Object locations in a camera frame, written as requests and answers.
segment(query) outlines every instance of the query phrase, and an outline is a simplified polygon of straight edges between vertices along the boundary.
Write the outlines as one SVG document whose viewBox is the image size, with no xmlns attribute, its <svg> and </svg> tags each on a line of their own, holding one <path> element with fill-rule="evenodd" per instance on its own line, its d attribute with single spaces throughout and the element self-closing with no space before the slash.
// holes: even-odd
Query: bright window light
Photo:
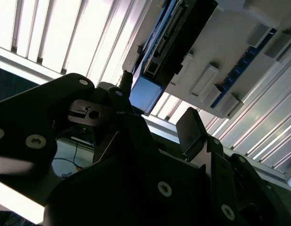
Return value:
<svg viewBox="0 0 291 226">
<path fill-rule="evenodd" d="M 11 50 L 17 0 L 0 0 L 0 47 Z"/>
<path fill-rule="evenodd" d="M 160 113 L 158 114 L 158 117 L 161 119 L 165 119 L 169 115 L 169 113 L 174 110 L 178 101 L 180 101 L 180 99 L 171 95 L 162 107 Z"/>
<path fill-rule="evenodd" d="M 52 71 L 52 70 L 50 70 L 48 68 L 45 68 L 45 67 L 43 67 L 43 66 L 41 66 L 41 65 L 39 65 L 39 64 L 37 64 L 35 62 L 27 60 L 27 59 L 25 59 L 25 58 L 23 58 L 23 57 L 21 57 L 21 56 L 19 56 L 17 54 L 14 54 L 14 53 L 12 53 L 10 51 L 7 51 L 5 49 L 2 49 L 2 48 L 0 48 L 0 56 L 4 57 L 4 58 L 6 58 L 6 59 L 8 59 L 10 61 L 13 61 L 16 64 L 23 65 L 23 66 L 28 67 L 28 68 L 30 68 L 32 70 L 35 70 L 35 71 L 37 71 L 37 72 L 39 72 L 39 73 L 41 73 L 43 75 L 46 75 L 46 76 L 48 76 L 50 78 L 53 78 L 53 79 L 57 79 L 57 78 L 59 78 L 61 76 L 61 74 L 59 74 L 57 72 L 54 72 L 54 71 Z M 22 71 L 22 70 L 21 70 L 20 73 L 12 72 L 10 70 L 12 70 L 11 67 L 14 67 L 14 66 L 6 64 L 6 63 L 4 63 L 4 64 L 7 65 L 7 66 L 4 66 L 4 68 L 2 68 L 2 67 L 0 67 L 0 68 L 4 69 L 6 71 L 9 71 L 9 72 L 11 72 L 13 74 L 16 74 L 18 76 L 26 78 L 26 79 L 28 79 L 30 81 L 36 82 L 37 84 L 43 84 L 44 82 L 47 82 L 47 81 L 45 81 L 43 79 L 39 80 L 38 79 L 39 77 L 37 77 L 35 75 L 31 75 L 29 73 L 25 73 L 25 74 L 28 74 L 30 76 L 24 77 L 24 75 L 23 75 L 24 71 Z"/>
<path fill-rule="evenodd" d="M 262 153 L 264 153 L 266 150 L 268 150 L 276 141 L 278 141 L 283 135 L 285 135 L 285 133 L 291 129 L 291 125 L 286 128 L 283 132 L 280 133 L 280 135 L 278 135 L 275 139 L 273 139 L 264 149 L 262 149 L 258 154 L 256 154 L 253 157 L 253 160 L 256 160 Z M 276 151 L 274 151 L 272 154 L 270 154 L 275 148 L 271 149 L 271 151 L 269 151 L 265 156 L 263 156 L 263 158 L 261 159 L 262 162 L 264 162 L 266 159 L 268 159 L 272 154 L 274 154 L 278 149 L 276 149 Z"/>
<path fill-rule="evenodd" d="M 104 34 L 103 42 L 100 43 L 99 48 L 97 48 L 92 62 L 93 66 L 91 65 L 92 68 L 90 70 L 90 76 L 88 75 L 95 86 L 97 86 L 101 80 L 104 68 L 108 62 L 108 58 L 110 57 L 110 52 L 112 51 L 115 41 L 117 40 L 117 36 L 121 30 L 121 26 L 127 10 L 130 7 L 130 3 L 130 0 L 122 0 L 118 2 L 117 8 L 108 25 L 108 29 Z"/>
<path fill-rule="evenodd" d="M 130 10 L 130 14 L 127 18 L 127 21 L 124 25 L 124 28 L 121 31 L 117 44 L 113 50 L 111 58 L 108 61 L 108 65 L 104 71 L 101 81 L 105 81 L 109 83 L 112 82 L 114 84 L 117 84 L 120 76 L 118 75 L 116 77 L 115 73 L 119 67 L 122 68 L 122 63 L 126 56 L 125 49 L 127 45 L 130 45 L 132 43 L 132 42 L 129 43 L 129 39 L 132 35 L 134 27 L 137 24 L 137 21 L 141 15 L 141 12 L 144 8 L 145 3 L 146 3 L 146 0 L 136 0 L 134 2 L 132 9 Z"/>
<path fill-rule="evenodd" d="M 154 109 L 151 111 L 152 115 L 157 115 L 161 109 L 161 107 L 163 106 L 163 104 L 167 101 L 169 97 L 169 94 L 164 92 L 162 94 L 162 96 L 160 97 L 160 99 L 158 100 L 158 102 L 156 103 L 156 106 L 154 107 Z"/>
<path fill-rule="evenodd" d="M 90 0 L 79 22 L 67 62 L 67 73 L 86 76 L 113 0 Z"/>
<path fill-rule="evenodd" d="M 0 205 L 26 218 L 34 224 L 43 221 L 45 208 L 0 182 Z"/>
<path fill-rule="evenodd" d="M 47 11 L 50 0 L 37 1 L 37 10 L 34 19 L 33 30 L 31 34 L 30 47 L 28 52 L 28 59 L 34 62 L 37 61 L 38 52 L 42 41 L 42 32 L 45 26 Z"/>
<path fill-rule="evenodd" d="M 22 4 L 22 12 L 18 28 L 17 54 L 22 57 L 26 57 L 33 25 L 36 1 L 24 0 Z"/>
<path fill-rule="evenodd" d="M 80 4 L 80 0 L 55 2 L 43 49 L 43 66 L 61 72 Z"/>
</svg>

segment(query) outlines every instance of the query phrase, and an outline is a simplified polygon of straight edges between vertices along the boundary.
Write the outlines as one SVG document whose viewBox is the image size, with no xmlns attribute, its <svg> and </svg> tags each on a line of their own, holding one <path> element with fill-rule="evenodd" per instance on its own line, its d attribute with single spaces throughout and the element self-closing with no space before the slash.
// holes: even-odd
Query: black plastic part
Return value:
<svg viewBox="0 0 291 226">
<path fill-rule="evenodd" d="M 176 124 L 182 153 L 193 159 L 204 147 L 207 132 L 197 110 L 189 107 Z"/>
<path fill-rule="evenodd" d="M 31 176 L 46 172 L 57 149 L 53 127 L 66 121 L 71 102 L 89 97 L 93 91 L 90 80 L 72 73 L 0 102 L 0 128 L 5 132 L 0 139 L 0 174 Z M 26 138 L 34 134 L 46 139 L 45 147 L 27 147 Z"/>
<path fill-rule="evenodd" d="M 234 176 L 241 184 L 238 187 L 238 192 L 243 194 L 241 202 L 245 203 L 247 200 L 246 203 L 251 203 L 251 205 L 244 205 L 240 210 L 249 225 L 291 226 L 290 213 L 250 163 L 239 154 L 233 154 L 229 161 L 233 167 Z"/>
<path fill-rule="evenodd" d="M 120 113 L 116 122 L 117 149 L 58 185 L 43 225 L 192 225 L 200 172 L 161 154 L 142 117 Z M 160 193 L 160 181 L 170 185 L 170 197 Z"/>
<path fill-rule="evenodd" d="M 128 71 L 124 71 L 122 74 L 119 88 L 122 90 L 122 93 L 127 97 L 130 97 L 131 95 L 132 83 L 133 74 Z"/>
</svg>

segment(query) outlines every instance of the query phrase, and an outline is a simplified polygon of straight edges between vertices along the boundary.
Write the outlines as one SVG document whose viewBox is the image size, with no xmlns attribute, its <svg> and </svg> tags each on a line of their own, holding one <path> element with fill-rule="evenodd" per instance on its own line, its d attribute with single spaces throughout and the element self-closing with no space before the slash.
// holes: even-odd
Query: black cable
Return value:
<svg viewBox="0 0 291 226">
<path fill-rule="evenodd" d="M 77 165 L 75 162 L 73 162 L 73 161 L 71 161 L 71 160 L 68 160 L 68 159 L 63 159 L 63 158 L 55 158 L 55 159 L 53 159 L 53 160 L 65 160 L 65 161 L 68 161 L 68 162 L 70 162 L 70 163 L 74 164 L 76 167 L 78 167 L 78 168 L 80 168 L 80 169 L 83 169 L 83 167 L 81 167 L 81 166 Z"/>
<path fill-rule="evenodd" d="M 75 150 L 75 154 L 74 154 L 74 158 L 73 158 L 74 164 L 75 164 L 75 157 L 76 157 L 76 154 L 77 154 L 77 148 L 78 148 L 78 141 L 76 141 L 76 150 Z"/>
</svg>

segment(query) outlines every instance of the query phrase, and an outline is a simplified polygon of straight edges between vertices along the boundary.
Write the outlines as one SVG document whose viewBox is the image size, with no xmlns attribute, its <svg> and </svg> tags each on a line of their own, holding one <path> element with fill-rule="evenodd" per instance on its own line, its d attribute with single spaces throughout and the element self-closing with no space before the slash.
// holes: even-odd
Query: cable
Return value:
<svg viewBox="0 0 291 226">
<path fill-rule="evenodd" d="M 74 158 L 73 158 L 73 163 L 75 164 L 75 157 L 77 154 L 77 148 L 78 148 L 78 141 L 76 141 L 76 150 L 75 150 L 75 154 L 74 154 Z"/>
<path fill-rule="evenodd" d="M 73 161 L 71 161 L 71 160 L 69 160 L 69 159 L 55 158 L 55 159 L 53 159 L 53 160 L 65 160 L 65 161 L 68 161 L 68 162 L 74 164 L 76 167 L 78 167 L 78 168 L 80 168 L 80 169 L 83 169 L 83 167 L 77 165 L 75 162 L 73 162 Z"/>
</svg>

